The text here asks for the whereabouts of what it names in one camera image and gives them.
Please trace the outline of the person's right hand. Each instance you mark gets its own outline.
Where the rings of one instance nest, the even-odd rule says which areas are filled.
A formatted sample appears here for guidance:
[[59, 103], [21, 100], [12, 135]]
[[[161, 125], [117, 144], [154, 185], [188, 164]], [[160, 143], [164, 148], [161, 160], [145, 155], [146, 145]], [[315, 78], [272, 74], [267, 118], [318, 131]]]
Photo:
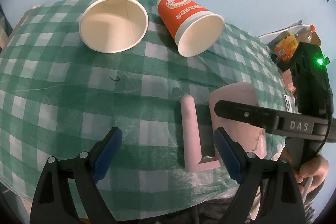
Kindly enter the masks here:
[[313, 178], [311, 186], [307, 190], [307, 193], [310, 193], [325, 181], [328, 172], [329, 162], [320, 154], [303, 164], [299, 170], [293, 170], [301, 194], [304, 192], [304, 186], [301, 184], [305, 178]]

